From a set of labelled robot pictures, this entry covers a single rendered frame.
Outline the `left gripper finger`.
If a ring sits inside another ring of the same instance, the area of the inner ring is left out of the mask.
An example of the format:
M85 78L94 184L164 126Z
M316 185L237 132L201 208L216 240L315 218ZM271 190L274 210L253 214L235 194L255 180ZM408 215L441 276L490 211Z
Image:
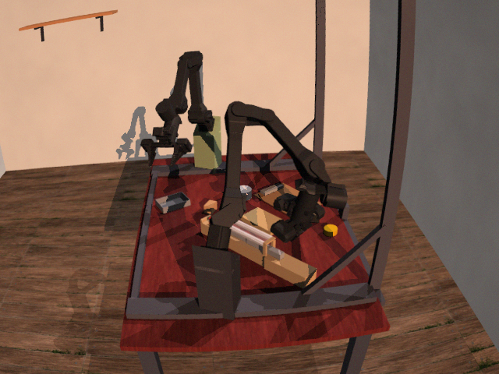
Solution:
M301 229L303 231L306 231L308 228L310 228L312 226L312 224L309 222L307 225L305 225L304 227L302 227Z
M298 237L298 235L302 234L304 231L301 229L296 233L296 236L291 240L291 242Z

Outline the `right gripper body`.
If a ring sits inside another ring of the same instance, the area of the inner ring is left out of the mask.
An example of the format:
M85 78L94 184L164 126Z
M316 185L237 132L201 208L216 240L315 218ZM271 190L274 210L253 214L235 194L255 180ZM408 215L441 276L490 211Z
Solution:
M164 147L173 147L174 145L182 145L184 150L187 153L190 153L192 151L192 144L187 138L178 138L177 141L175 141L175 138L178 137L178 128L173 125L173 134L172 134L172 140L169 140L168 137L158 137L159 142L155 143L152 139L142 139L141 141L141 146L144 148L144 145L151 145L151 147L156 150L156 148L164 148ZM177 143L178 142L178 143ZM145 150L146 151L146 150ZM147 152L147 151L146 151Z

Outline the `orange short cylinder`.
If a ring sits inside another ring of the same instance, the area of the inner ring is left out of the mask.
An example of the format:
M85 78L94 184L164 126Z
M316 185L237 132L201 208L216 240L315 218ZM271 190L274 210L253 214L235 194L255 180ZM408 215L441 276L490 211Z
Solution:
M326 236L335 236L338 232L337 226L333 224L328 224L324 226L324 234Z

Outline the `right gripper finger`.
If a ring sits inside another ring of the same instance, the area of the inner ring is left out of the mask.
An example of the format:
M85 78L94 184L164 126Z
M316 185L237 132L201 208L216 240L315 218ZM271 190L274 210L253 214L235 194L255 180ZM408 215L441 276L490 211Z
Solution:
M172 168L173 165L178 161L178 159L182 157L184 154L186 154L186 151L184 150L182 145L174 145L174 152L172 155L170 167Z
M145 150L148 153L149 166L151 167L152 164L153 164L153 162L154 162L154 158L156 156L156 152L151 147L151 145L144 145L144 148L145 148Z

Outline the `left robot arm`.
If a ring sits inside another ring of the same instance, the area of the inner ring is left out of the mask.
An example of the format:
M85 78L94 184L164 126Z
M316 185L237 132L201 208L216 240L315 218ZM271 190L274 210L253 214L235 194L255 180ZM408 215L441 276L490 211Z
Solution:
M274 111L234 101L228 105L225 112L225 129L228 137L225 168L226 188L219 211L211 217L212 220L211 218L209 220L207 244L200 247L228 251L232 231L230 228L246 212L247 195L242 195L240 190L242 134L245 126L254 125L262 125L267 129L291 156L296 169L302 176L301 179L295 180L296 190L299 190L298 196L289 193L279 196L274 200L275 210L283 210L287 212L287 216L291 217L294 208L292 201L296 198L299 205L309 209L314 208L318 200L325 207L345 209L348 200L345 185L331 183L323 160L313 151L305 148Z

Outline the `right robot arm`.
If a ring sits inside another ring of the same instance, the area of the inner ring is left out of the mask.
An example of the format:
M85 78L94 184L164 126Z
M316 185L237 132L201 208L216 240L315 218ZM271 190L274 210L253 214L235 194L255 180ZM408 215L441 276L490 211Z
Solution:
M182 61L179 61L180 58ZM199 132L213 131L215 119L212 116L212 110L207 110L202 101L200 67L203 64L203 54L200 51L187 51L179 57L179 60L173 93L169 98L164 98L155 108L161 120L165 122L164 125L169 124L166 127L153 128L152 136L156 136L156 140L158 137L168 137L169 140L172 140L172 125L179 129L179 124L182 124L179 115L184 114L188 109L186 98L188 77L191 99L188 121L191 124L198 124Z

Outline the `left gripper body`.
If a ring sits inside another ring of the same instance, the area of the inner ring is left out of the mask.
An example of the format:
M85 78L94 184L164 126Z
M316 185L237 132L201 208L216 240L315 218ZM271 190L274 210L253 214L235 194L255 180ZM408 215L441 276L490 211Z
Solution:
M311 222L315 216L314 213L317 215L318 220L325 215L325 209L318 203L314 208L309 209L299 205L296 199L292 201L292 205L294 208L291 219L288 221L279 220L272 224L270 229L271 233L273 233L284 243L292 240L303 226Z

